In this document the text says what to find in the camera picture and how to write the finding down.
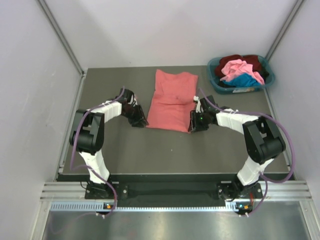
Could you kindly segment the coral red t shirt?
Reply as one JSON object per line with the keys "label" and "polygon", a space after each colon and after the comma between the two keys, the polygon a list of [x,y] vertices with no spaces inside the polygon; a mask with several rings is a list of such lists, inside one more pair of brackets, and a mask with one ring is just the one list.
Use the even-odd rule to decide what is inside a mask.
{"label": "coral red t shirt", "polygon": [[155,72],[155,91],[147,115],[148,128],[187,133],[198,76],[189,72]]}

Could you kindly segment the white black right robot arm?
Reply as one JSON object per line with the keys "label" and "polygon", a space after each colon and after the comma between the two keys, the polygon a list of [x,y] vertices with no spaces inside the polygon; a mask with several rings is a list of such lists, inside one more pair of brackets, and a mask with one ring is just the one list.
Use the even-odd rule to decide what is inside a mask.
{"label": "white black right robot arm", "polygon": [[258,182],[265,168],[286,149],[277,125],[265,116],[239,113],[218,107],[213,97],[193,97],[189,133],[208,130],[210,125],[228,128],[244,136],[248,157],[230,185],[219,192],[226,200],[245,198]]}

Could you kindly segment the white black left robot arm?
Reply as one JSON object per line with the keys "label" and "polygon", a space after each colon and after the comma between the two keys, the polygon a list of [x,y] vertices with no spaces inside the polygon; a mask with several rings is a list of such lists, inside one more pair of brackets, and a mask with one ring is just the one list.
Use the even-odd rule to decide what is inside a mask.
{"label": "white black left robot arm", "polygon": [[133,91],[122,88],[118,96],[90,109],[75,112],[69,135],[72,146],[70,170],[86,168],[89,172],[87,191],[102,198],[114,195],[110,171],[104,162],[102,148],[105,140],[105,124],[123,116],[134,128],[149,125],[142,106]]}

